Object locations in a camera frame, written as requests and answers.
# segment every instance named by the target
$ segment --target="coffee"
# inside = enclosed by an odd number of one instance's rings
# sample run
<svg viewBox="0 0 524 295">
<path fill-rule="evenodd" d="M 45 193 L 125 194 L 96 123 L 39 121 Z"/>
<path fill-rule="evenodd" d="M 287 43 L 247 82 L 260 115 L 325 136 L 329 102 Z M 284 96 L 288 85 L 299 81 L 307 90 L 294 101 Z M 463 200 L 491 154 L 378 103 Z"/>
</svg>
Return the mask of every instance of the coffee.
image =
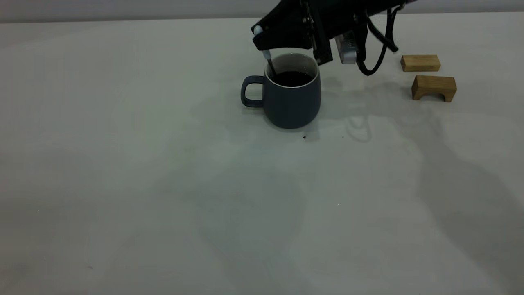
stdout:
<svg viewBox="0 0 524 295">
<path fill-rule="evenodd" d="M 271 80 L 284 87 L 299 87 L 313 81 L 313 77 L 302 72 L 288 71 L 274 76 Z"/>
</svg>

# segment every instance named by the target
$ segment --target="white wall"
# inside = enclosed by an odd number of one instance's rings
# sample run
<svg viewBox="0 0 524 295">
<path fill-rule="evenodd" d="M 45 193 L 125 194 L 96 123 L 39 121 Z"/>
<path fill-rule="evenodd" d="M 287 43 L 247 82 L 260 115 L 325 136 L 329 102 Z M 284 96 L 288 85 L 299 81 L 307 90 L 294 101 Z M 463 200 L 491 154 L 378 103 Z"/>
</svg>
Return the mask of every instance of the white wall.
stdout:
<svg viewBox="0 0 524 295">
<path fill-rule="evenodd" d="M 1 0 L 0 22 L 258 17 L 278 0 Z M 406 12 L 524 11 L 524 0 L 419 0 Z"/>
</svg>

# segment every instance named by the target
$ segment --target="dark gray mug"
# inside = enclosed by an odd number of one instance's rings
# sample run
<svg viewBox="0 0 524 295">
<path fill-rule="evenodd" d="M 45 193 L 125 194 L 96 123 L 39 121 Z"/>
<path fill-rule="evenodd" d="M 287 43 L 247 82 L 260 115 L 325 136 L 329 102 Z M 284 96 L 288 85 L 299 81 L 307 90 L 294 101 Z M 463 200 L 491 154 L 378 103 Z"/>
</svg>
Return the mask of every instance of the dark gray mug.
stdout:
<svg viewBox="0 0 524 295">
<path fill-rule="evenodd" d="M 313 80 L 298 87 L 285 87 L 276 84 L 272 78 L 273 71 L 266 67 L 264 76 L 249 76 L 242 84 L 241 99 L 246 107 L 264 108 L 267 118 L 276 126 L 295 129 L 306 126 L 320 110 L 321 85 L 320 69 L 317 62 L 303 54 L 285 54 L 273 59 L 277 74 L 286 71 L 306 73 Z M 262 100 L 246 98 L 249 84 L 262 84 Z"/>
</svg>

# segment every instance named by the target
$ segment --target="wooden bridge block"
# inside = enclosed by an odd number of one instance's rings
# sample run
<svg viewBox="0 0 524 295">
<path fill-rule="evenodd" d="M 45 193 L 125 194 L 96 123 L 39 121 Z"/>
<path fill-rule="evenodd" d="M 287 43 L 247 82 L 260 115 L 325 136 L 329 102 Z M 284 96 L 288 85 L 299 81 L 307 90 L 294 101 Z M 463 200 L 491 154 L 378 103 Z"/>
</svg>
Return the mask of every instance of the wooden bridge block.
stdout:
<svg viewBox="0 0 524 295">
<path fill-rule="evenodd" d="M 457 92 L 457 85 L 455 78 L 451 77 L 416 76 L 411 92 L 413 100 L 420 100 L 426 94 L 436 92 L 444 95 L 446 102 L 451 102 Z"/>
<path fill-rule="evenodd" d="M 438 72 L 439 57 L 436 55 L 403 55 L 400 60 L 404 72 Z"/>
</svg>

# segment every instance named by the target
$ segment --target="cable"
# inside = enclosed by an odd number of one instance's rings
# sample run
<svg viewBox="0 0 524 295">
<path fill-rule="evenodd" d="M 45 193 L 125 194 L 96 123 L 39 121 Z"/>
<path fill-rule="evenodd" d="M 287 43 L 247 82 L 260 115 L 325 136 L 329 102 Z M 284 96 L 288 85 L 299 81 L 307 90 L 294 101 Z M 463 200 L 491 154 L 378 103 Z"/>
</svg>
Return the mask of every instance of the cable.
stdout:
<svg viewBox="0 0 524 295">
<path fill-rule="evenodd" d="M 382 65 L 382 61 L 384 61 L 384 57 L 386 56 L 386 50 L 388 48 L 391 51 L 393 51 L 393 52 L 397 52 L 398 51 L 398 47 L 395 45 L 395 42 L 393 41 L 393 26 L 395 24 L 395 18 L 397 17 L 397 12 L 399 12 L 399 10 L 401 10 L 403 8 L 404 8 L 404 5 L 401 5 L 401 6 L 397 7 L 397 8 L 395 8 L 395 10 L 393 10 L 393 12 L 391 11 L 391 9 L 388 9 L 388 16 L 387 16 L 388 20 L 387 20 L 387 25 L 386 25 L 386 36 L 383 36 L 378 31 L 378 29 L 371 22 L 371 19 L 368 17 L 368 19 L 367 19 L 367 26 L 369 27 L 369 30 L 384 45 L 382 46 L 382 52 L 380 52 L 380 57 L 378 58 L 377 64 L 375 65 L 375 67 L 371 71 L 367 69 L 366 65 L 364 64 L 364 61 L 362 61 L 361 59 L 357 58 L 358 68 L 361 70 L 361 72 L 364 75 L 371 76 L 371 75 L 373 75 L 374 73 L 377 72 L 377 70 Z"/>
</svg>

